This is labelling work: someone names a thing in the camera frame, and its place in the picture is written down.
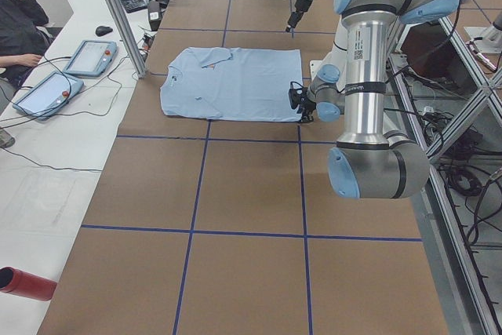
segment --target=white cloth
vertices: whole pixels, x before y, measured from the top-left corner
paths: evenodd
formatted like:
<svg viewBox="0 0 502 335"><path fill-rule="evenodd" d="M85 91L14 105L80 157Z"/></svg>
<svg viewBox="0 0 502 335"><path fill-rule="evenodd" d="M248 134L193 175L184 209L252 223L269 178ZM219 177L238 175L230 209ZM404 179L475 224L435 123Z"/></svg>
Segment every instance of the white cloth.
<svg viewBox="0 0 502 335"><path fill-rule="evenodd" d="M299 50L185 49L161 88L166 115L231 121L295 122L291 81L302 82Z"/></svg>

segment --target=tablet device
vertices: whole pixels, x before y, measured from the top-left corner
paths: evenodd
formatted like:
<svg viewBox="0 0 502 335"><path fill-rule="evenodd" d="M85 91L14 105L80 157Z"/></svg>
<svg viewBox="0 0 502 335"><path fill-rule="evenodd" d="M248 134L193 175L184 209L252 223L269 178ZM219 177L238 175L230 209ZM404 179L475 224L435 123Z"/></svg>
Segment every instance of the tablet device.
<svg viewBox="0 0 502 335"><path fill-rule="evenodd" d="M80 78L54 71L16 101L13 107L25 115L45 120L66 105L83 85Z"/></svg>
<svg viewBox="0 0 502 335"><path fill-rule="evenodd" d="M65 74L95 78L100 76L117 53L117 44L111 41L82 41L63 69Z"/></svg>

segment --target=person's hand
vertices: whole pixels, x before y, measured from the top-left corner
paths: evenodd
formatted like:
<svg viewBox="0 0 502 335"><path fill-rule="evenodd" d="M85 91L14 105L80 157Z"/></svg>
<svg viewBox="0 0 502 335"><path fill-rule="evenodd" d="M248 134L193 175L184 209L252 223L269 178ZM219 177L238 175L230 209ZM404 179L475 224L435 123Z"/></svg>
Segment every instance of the person's hand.
<svg viewBox="0 0 502 335"><path fill-rule="evenodd" d="M41 58L42 58L41 55L35 55L35 54L19 55L17 59L17 64L26 67L34 67L38 64Z"/></svg>

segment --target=label on robot arm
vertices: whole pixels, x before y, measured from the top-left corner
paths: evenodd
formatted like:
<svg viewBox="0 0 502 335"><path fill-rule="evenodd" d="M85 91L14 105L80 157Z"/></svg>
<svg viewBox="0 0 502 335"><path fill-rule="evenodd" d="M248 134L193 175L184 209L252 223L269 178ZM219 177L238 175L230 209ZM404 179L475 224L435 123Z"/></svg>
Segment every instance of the label on robot arm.
<svg viewBox="0 0 502 335"><path fill-rule="evenodd" d="M357 27L348 35L347 58L354 62L369 60L369 27Z"/></svg>

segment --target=computer mouse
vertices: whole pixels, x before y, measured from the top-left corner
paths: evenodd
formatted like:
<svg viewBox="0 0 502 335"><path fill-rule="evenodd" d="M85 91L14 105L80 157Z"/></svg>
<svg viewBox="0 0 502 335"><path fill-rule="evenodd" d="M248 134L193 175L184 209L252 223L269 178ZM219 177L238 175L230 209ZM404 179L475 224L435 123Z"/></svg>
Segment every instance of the computer mouse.
<svg viewBox="0 0 502 335"><path fill-rule="evenodd" d="M112 31L113 31L112 28L100 25L99 27L96 28L96 35L98 37L102 37L104 35L107 35L108 33L111 33Z"/></svg>

